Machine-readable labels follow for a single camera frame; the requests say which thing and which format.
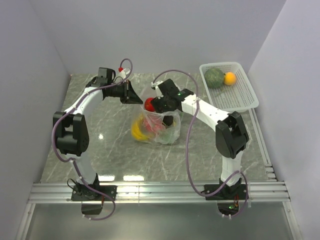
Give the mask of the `bright red fake apple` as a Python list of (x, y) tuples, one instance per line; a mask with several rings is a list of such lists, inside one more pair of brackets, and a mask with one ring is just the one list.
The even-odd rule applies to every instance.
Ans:
[(153, 97), (149, 97), (145, 100), (144, 102), (144, 109), (149, 111), (149, 112), (155, 112), (155, 108), (154, 106), (152, 105), (151, 101), (153, 100), (154, 98)]

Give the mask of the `clear plastic bag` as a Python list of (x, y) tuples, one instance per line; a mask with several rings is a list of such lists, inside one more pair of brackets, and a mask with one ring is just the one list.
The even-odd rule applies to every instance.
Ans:
[(133, 108), (130, 125), (134, 140), (148, 144), (170, 145), (180, 137), (181, 114), (177, 111), (150, 112), (141, 106)]

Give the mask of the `yellow fake banana bunch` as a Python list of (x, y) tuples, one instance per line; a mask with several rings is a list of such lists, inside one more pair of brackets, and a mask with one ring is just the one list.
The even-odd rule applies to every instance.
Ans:
[(138, 142), (150, 142), (154, 137), (152, 127), (143, 113), (133, 119), (130, 131), (131, 136)]

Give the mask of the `fake orange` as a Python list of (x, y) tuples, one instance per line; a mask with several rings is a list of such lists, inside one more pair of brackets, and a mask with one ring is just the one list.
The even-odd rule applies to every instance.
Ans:
[(223, 83), (227, 86), (233, 86), (237, 81), (237, 77), (233, 72), (227, 72), (224, 74)]

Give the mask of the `dark red fake apple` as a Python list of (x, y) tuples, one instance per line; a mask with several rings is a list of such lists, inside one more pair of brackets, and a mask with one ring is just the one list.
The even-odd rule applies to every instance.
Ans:
[(166, 128), (169, 128), (173, 125), (174, 123), (174, 117), (172, 115), (165, 115), (163, 117), (163, 120), (162, 120), (162, 124), (166, 127)]

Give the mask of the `pink fake dragon fruit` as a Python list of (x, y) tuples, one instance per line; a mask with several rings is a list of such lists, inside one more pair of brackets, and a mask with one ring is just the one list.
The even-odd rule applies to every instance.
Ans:
[(162, 131), (165, 127), (162, 124), (162, 120), (155, 116), (145, 117), (142, 124), (146, 131), (150, 133), (158, 133)]

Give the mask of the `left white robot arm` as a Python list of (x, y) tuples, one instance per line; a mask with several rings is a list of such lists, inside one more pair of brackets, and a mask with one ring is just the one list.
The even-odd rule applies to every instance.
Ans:
[(71, 163), (76, 175), (76, 192), (89, 201), (101, 195), (99, 178), (93, 170), (87, 149), (90, 136), (86, 119), (105, 98), (118, 98), (122, 104), (141, 105), (143, 101), (128, 79), (132, 69), (119, 68), (119, 72), (101, 67), (84, 88), (81, 96), (65, 111), (53, 115), (51, 144), (55, 155), (64, 163)]

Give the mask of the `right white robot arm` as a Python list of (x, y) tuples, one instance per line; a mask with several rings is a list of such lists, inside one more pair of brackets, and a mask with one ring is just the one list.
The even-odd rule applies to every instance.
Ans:
[(211, 195), (220, 192), (226, 200), (233, 199), (241, 185), (241, 159), (249, 141), (242, 116), (234, 111), (218, 109), (200, 99), (189, 89), (179, 89), (171, 79), (151, 83), (156, 97), (151, 101), (157, 113), (179, 110), (192, 115), (191, 121), (202, 121), (215, 132), (215, 147), (222, 156), (220, 186)]

